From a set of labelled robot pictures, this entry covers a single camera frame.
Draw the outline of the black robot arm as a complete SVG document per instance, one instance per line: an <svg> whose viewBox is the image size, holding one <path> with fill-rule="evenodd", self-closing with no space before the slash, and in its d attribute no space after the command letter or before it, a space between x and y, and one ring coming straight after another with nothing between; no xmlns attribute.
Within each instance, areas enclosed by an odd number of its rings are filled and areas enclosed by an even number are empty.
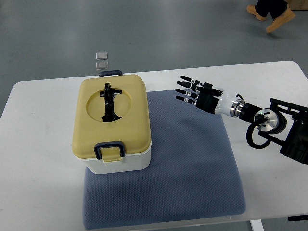
<svg viewBox="0 0 308 231"><path fill-rule="evenodd" d="M232 97L222 88L207 82L181 76L177 82L183 89L176 99L192 104L210 114L225 114L248 122L247 144L255 149L268 147L272 142L281 147L280 153L299 163L308 163L308 109L270 99L270 107L260 108L246 103L240 94Z"/></svg>

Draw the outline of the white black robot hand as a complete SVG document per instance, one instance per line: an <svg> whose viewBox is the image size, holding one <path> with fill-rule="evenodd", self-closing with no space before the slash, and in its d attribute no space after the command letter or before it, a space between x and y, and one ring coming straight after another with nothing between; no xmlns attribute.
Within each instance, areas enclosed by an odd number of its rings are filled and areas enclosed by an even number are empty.
<svg viewBox="0 0 308 231"><path fill-rule="evenodd" d="M197 84L202 84L199 80L194 80L186 76L180 76L185 81L177 81L177 84L187 89L197 90L199 94L188 92L181 89L175 89L176 92L191 98L198 98L193 100L182 96L176 96L176 99L196 105L197 108L211 114L226 114L230 117L235 117L235 97L229 95L227 91L222 88L215 88L212 84L204 83L203 86L197 87Z"/></svg>

